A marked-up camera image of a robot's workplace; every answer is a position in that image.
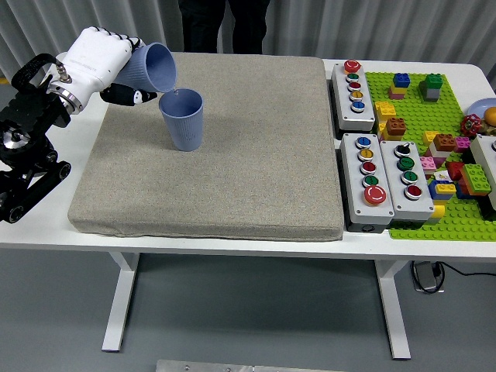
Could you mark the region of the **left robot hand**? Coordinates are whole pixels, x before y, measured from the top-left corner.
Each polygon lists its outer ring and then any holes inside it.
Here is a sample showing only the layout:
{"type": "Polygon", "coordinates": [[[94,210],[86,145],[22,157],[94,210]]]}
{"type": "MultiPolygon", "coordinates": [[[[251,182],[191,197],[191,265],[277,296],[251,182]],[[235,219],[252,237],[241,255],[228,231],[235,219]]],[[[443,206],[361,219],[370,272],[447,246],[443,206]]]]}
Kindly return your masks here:
{"type": "Polygon", "coordinates": [[[58,67],[59,76],[48,91],[61,97],[69,110],[81,112],[94,93],[117,105],[134,106],[151,101],[157,93],[116,81],[120,71],[145,47],[140,38],[129,38],[106,29],[88,27],[74,41],[58,67]]]}

